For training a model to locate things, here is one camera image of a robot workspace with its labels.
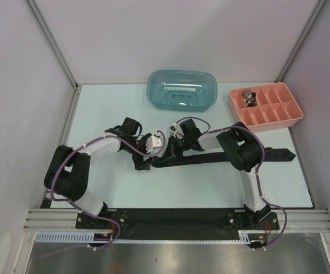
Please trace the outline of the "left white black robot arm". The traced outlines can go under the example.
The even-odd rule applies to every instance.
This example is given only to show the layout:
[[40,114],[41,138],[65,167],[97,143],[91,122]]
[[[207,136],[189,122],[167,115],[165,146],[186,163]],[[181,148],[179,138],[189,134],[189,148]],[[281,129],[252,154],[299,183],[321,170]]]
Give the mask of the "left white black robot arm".
[[94,227],[104,227],[108,223],[107,205],[88,189],[91,165],[105,156],[126,151],[132,155],[137,170],[147,170],[163,141],[161,132],[142,135],[142,125],[125,118],[121,125],[77,148],[58,146],[44,178],[50,199],[70,203],[89,214],[88,220]]

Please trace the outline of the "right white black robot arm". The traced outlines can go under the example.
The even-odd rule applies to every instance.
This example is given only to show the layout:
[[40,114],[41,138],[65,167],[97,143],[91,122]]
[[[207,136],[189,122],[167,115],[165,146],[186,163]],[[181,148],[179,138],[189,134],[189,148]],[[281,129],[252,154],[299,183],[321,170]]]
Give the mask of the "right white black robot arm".
[[172,136],[158,160],[159,167],[229,162],[240,171],[245,193],[246,223],[259,229],[266,223],[270,205],[262,193],[259,170],[265,149],[260,140],[242,122],[202,133],[192,118],[171,126]]

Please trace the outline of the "dark striped necktie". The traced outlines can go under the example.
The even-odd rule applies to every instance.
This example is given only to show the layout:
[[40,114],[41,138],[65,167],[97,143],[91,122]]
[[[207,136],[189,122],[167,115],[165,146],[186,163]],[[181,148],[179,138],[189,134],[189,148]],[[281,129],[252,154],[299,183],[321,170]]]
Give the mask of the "dark striped necktie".
[[[296,157],[296,154],[291,152],[287,148],[265,148],[264,162],[291,162]],[[151,164],[154,168],[166,168],[166,167],[176,167],[176,166],[189,166],[195,164],[205,164],[205,163],[221,163],[229,162],[226,154],[223,152],[214,152],[207,154],[197,154],[184,157],[174,157],[169,158],[155,158],[154,162]]]

